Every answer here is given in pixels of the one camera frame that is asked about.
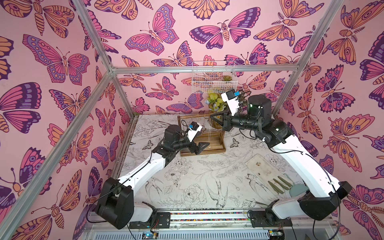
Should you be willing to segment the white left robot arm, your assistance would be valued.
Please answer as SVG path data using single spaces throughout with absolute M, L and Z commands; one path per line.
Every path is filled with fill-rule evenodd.
M 158 210 L 148 203 L 137 203 L 135 195 L 154 174 L 164 169 L 176 155 L 184 149 L 199 155 L 210 144 L 195 143 L 196 136 L 202 133 L 202 126 L 192 122 L 183 131 L 178 125 L 170 125 L 164 131 L 164 137 L 151 151 L 150 156 L 139 166 L 120 176 L 109 178 L 103 185 L 97 201 L 95 213 L 116 229 L 121 230 L 133 222 L 148 226 L 156 223 Z

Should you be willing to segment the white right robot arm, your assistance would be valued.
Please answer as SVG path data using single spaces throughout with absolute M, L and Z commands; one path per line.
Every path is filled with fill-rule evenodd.
M 270 99 L 264 95 L 250 96 L 244 114 L 240 112 L 239 95 L 234 90 L 223 93 L 222 101 L 229 109 L 212 114 L 211 120 L 226 132 L 233 128 L 254 132 L 255 139 L 266 143 L 271 152 L 281 155 L 308 187 L 301 197 L 272 202 L 266 208 L 266 215 L 272 220 L 306 215 L 322 221 L 338 210 L 352 186 L 333 177 L 313 158 L 285 122 L 272 118 Z

